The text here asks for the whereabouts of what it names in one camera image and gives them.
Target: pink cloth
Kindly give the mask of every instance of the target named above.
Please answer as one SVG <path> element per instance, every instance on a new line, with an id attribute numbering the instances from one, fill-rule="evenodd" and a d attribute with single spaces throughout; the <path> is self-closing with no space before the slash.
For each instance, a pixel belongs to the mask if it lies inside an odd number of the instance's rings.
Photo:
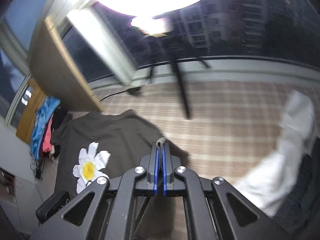
<path id="1" fill-rule="evenodd" d="M 53 117 L 53 115 L 51 115 L 51 117 L 50 117 L 50 120 L 48 122 L 48 128 L 47 128 L 45 135 L 44 135 L 44 140 L 43 140 L 43 144 L 42 144 L 42 150 L 44 153 L 50 152 L 52 150 L 52 145 L 50 143 L 52 117 Z"/>

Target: white wall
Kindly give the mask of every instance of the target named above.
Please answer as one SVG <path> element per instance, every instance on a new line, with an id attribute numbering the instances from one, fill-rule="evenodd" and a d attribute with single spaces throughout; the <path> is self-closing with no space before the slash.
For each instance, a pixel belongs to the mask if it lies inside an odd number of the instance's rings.
<path id="1" fill-rule="evenodd" d="M 43 203 L 36 185 L 16 177 L 15 197 L 23 231 L 31 234 L 38 228 L 36 209 Z"/>
<path id="2" fill-rule="evenodd" d="M 0 167 L 14 176 L 34 183 L 31 163 L 34 161 L 30 156 L 30 147 L 0 122 Z"/>
<path id="3" fill-rule="evenodd" d="M 30 169 L 34 161 L 29 152 L 29 146 L 0 122 L 0 167 L 15 176 L 16 198 L 16 203 L 0 198 L 0 205 L 15 229 L 25 234 L 31 234 L 38 227 L 35 212 L 42 204 Z"/>
<path id="4" fill-rule="evenodd" d="M 14 228 L 19 232 L 24 232 L 24 228 L 20 223 L 17 205 L 10 201 L 3 200 L 0 198 L 0 206 L 2 207 L 3 211 L 7 215 L 8 219 L 10 220 Z"/>

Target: metal screw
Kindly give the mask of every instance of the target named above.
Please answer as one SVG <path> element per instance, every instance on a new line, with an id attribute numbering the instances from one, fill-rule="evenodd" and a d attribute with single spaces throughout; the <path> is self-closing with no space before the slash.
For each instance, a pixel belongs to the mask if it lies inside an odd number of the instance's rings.
<path id="1" fill-rule="evenodd" d="M 100 185 L 103 185 L 107 182 L 107 178 L 106 177 L 99 177 L 97 178 L 97 183 Z"/>
<path id="2" fill-rule="evenodd" d="M 186 171 L 185 166 L 179 166 L 179 167 L 177 168 L 177 172 L 179 172 L 179 173 L 184 173 L 185 171 Z"/>
<path id="3" fill-rule="evenodd" d="M 141 174 L 144 172 L 144 167 L 138 166 L 134 169 L 134 171 L 138 174 Z"/>
<path id="4" fill-rule="evenodd" d="M 220 185 L 220 184 L 224 183 L 224 178 L 222 178 L 222 177 L 215 177 L 215 178 L 213 179 L 213 182 L 214 182 L 215 184 L 217 184 L 217 185 Z"/>

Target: yellow flower center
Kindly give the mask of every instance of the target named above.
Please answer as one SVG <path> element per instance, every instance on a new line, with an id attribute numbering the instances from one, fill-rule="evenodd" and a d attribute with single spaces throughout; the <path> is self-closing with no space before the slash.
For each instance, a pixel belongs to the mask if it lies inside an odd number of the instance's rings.
<path id="1" fill-rule="evenodd" d="M 95 167 L 92 162 L 87 162 L 82 167 L 82 175 L 86 180 L 91 180 L 94 177 Z"/>

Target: blue cloth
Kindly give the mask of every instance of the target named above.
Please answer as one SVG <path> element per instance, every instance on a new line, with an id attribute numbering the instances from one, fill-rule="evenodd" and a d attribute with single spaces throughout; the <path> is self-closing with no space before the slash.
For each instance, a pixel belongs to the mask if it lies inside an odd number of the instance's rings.
<path id="1" fill-rule="evenodd" d="M 36 112 L 36 122 L 31 135 L 30 148 L 35 158 L 38 160 L 42 137 L 45 125 L 50 120 L 51 115 L 60 104 L 60 99 L 47 96 L 43 105 Z"/>

